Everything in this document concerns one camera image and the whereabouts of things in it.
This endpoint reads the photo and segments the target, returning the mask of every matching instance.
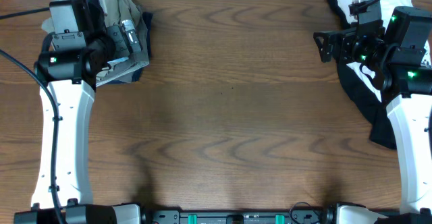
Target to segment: black cloth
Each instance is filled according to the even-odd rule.
[[[330,9],[339,16],[343,29],[350,28],[344,12],[338,5],[338,0],[327,0]],[[345,93],[350,97],[358,110],[372,124],[369,139],[390,149],[396,149],[396,139],[393,128],[387,117],[387,111],[377,99],[375,93],[347,65],[336,63],[339,81]]]

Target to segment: green led indicator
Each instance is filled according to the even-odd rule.
[[[410,78],[413,78],[413,77],[416,76],[416,73],[415,73],[415,72],[408,72],[408,76],[409,76]]]

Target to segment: wood grain surface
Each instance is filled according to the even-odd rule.
[[[0,14],[51,0],[0,0]],[[321,63],[325,0],[136,0],[154,13],[141,80],[98,88],[89,135],[94,203],[284,209],[349,201],[398,208],[395,151]],[[432,0],[413,0],[432,10]],[[49,13],[0,21],[0,48],[31,67]],[[0,223],[30,209],[41,155],[38,86],[0,58]]]

